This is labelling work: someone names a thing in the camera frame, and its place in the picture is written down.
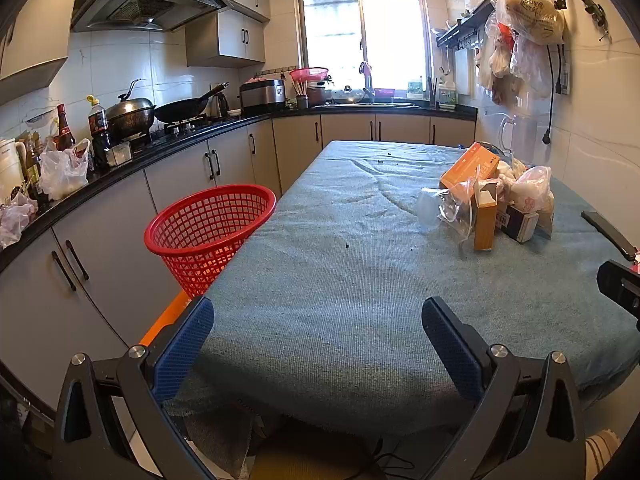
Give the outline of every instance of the wok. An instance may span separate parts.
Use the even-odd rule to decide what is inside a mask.
[[[210,97],[222,92],[228,86],[228,82],[222,83],[214,86],[202,97],[183,99],[182,101],[176,101],[175,103],[169,103],[156,108],[156,118],[163,123],[177,123],[178,121],[191,119],[202,113],[204,108],[207,107],[207,101],[209,101]]]

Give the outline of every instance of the power cord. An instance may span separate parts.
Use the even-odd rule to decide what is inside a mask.
[[[554,80],[554,64],[551,62],[551,49],[546,46],[546,53],[549,54],[549,68],[551,69],[551,81]],[[545,135],[542,137],[542,142],[547,146],[551,144],[551,119],[554,111],[554,89],[551,89],[551,106],[549,107],[549,127],[546,129]]]

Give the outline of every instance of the window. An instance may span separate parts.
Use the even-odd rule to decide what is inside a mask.
[[[395,89],[426,81],[422,0],[300,0],[305,62],[323,66],[337,89]],[[371,66],[371,76],[361,71]]]

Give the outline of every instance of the food container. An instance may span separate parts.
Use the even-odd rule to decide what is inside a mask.
[[[129,162],[131,160],[131,144],[127,142],[123,142],[114,146],[107,152],[107,162],[109,166],[112,168],[114,166],[120,166],[125,162]]]

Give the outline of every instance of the red plastic basket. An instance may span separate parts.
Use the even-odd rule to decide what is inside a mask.
[[[167,207],[145,230],[145,245],[190,298],[204,294],[236,251],[272,215],[276,197],[263,186],[219,186]]]

